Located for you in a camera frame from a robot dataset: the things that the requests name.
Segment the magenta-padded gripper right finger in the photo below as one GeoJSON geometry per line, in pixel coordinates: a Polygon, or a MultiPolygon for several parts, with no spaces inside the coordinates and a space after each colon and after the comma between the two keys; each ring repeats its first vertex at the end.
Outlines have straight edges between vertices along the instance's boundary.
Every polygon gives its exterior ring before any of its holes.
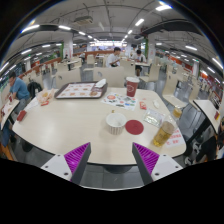
{"type": "Polygon", "coordinates": [[[145,185],[182,169],[182,166],[170,156],[166,154],[159,155],[137,143],[132,144],[132,154],[145,185]]]}

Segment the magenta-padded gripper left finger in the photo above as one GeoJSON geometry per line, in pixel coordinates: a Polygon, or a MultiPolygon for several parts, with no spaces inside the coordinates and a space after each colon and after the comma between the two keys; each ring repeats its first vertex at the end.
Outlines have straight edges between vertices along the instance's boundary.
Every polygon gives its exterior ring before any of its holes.
{"type": "Polygon", "coordinates": [[[90,154],[91,143],[88,142],[66,154],[55,154],[42,169],[79,185],[90,154]]]}

